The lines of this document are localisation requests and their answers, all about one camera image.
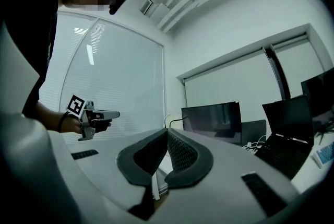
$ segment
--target hand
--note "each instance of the hand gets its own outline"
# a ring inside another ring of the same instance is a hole
[[[61,127],[61,133],[75,132],[81,134],[81,123],[76,117],[67,116]]]
[[[106,131],[108,127],[111,126],[112,120],[98,121],[95,123],[95,133]]]

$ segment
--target laptop keyboard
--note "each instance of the laptop keyboard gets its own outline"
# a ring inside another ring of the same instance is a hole
[[[290,180],[298,173],[306,161],[310,150],[297,150],[282,144],[266,142],[256,152],[256,156],[281,171]]]

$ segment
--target laptop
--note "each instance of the laptop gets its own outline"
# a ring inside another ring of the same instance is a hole
[[[255,155],[291,180],[306,161],[314,144],[307,97],[301,95],[262,106],[272,133]]]

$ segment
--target wall vent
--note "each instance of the wall vent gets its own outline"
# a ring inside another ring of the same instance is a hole
[[[153,4],[152,0],[145,0],[144,4],[142,5],[140,9],[141,13],[145,15],[152,4]]]

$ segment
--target cable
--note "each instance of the cable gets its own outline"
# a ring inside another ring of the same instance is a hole
[[[255,143],[265,143],[265,142],[254,142],[254,143],[251,143],[251,144],[255,144]],[[245,146],[247,146],[248,144],[246,144]],[[242,146],[243,148],[245,147],[245,146]],[[255,146],[254,146],[255,147]],[[247,147],[246,147],[247,148]]]
[[[263,138],[263,137],[266,137],[267,135],[263,135],[258,141],[257,141],[257,143],[256,143],[256,145],[255,145],[255,148],[257,148],[257,145],[258,145],[258,143],[260,142],[260,140]]]
[[[171,124],[172,124],[173,122],[181,121],[181,120],[186,119],[186,118],[187,118],[187,117],[184,117],[184,118],[182,118],[182,119],[176,119],[176,120],[171,121],[171,122],[169,123],[169,128],[171,128]]]
[[[249,151],[250,153],[252,153],[252,151],[250,151],[250,150],[254,150],[254,149],[256,149],[256,148],[255,147],[247,147],[246,148],[246,150]]]
[[[164,126],[164,128],[166,128],[166,119],[167,119],[167,117],[170,116],[170,115],[171,115],[171,114],[167,115],[167,116],[165,117],[165,119],[163,120],[163,126]]]

